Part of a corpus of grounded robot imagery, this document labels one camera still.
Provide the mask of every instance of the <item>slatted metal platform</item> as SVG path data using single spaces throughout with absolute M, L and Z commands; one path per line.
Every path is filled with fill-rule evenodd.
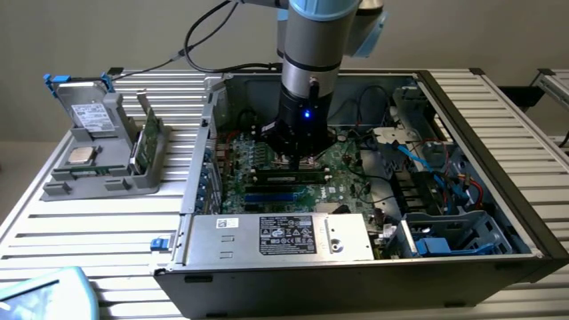
M 436 80 L 484 140 L 524 196 L 569 248 L 569 159 L 500 94 L 469 70 L 433 70 Z M 127 114 L 143 119 L 137 89 L 173 126 L 163 187 L 153 195 L 120 199 L 39 201 L 41 185 L 68 141 L 67 135 L 0 227 L 0 287 L 65 265 L 91 279 L 104 319 L 181 320 L 149 275 L 151 240 L 177 227 L 185 175 L 201 114 L 204 74 L 159 71 L 116 83 Z M 312 319 L 569 319 L 569 267 L 536 284 L 516 284 L 470 309 L 325 315 Z

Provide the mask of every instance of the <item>motherboard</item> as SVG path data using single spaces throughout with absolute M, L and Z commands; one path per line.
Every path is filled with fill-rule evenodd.
M 297 171 L 252 135 L 233 133 L 217 146 L 223 167 L 223 213 L 361 213 L 372 216 L 373 200 L 361 175 L 357 148 L 348 135 Z

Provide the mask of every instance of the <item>power supply label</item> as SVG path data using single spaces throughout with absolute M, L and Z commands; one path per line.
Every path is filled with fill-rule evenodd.
M 310 215 L 259 219 L 261 255 L 305 255 L 317 252 Z

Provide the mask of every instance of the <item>white floor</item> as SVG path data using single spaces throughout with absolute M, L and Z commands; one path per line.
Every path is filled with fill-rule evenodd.
M 56 145 L 55 142 L 0 141 L 0 224 Z

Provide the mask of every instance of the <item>gray robot arm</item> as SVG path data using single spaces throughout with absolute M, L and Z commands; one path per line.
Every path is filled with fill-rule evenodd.
M 272 149 L 300 159 L 321 153 L 334 141 L 328 130 L 336 78 L 345 54 L 365 57 L 384 25 L 381 0 L 245 0 L 279 12 L 283 58 L 279 115 L 260 130 Z

